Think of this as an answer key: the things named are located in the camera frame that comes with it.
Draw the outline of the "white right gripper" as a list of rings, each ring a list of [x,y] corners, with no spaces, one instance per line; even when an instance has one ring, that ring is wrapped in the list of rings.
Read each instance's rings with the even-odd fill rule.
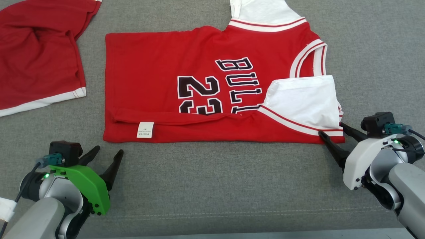
[[[338,146],[324,131],[318,131],[318,135],[342,169],[343,182],[348,189],[354,190],[355,187],[360,187],[360,181],[357,179],[361,180],[376,157],[390,159],[397,163],[405,162],[405,153],[394,151],[394,149],[402,149],[399,144],[393,142],[396,134],[384,138],[368,138],[365,133],[343,122],[340,122],[340,126],[346,135],[359,142],[352,152]]]

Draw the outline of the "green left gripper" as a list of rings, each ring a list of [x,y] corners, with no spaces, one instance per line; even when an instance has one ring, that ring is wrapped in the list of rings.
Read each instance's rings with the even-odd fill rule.
[[[94,206],[94,212],[96,214],[105,215],[111,207],[108,192],[113,188],[121,161],[123,160],[124,151],[120,149],[106,171],[101,175],[97,175],[87,165],[94,160],[99,151],[100,146],[95,146],[79,159],[78,165],[71,167],[50,165],[49,167],[52,170],[56,170],[54,173],[55,176],[68,178],[79,192],[87,198],[88,202]]]

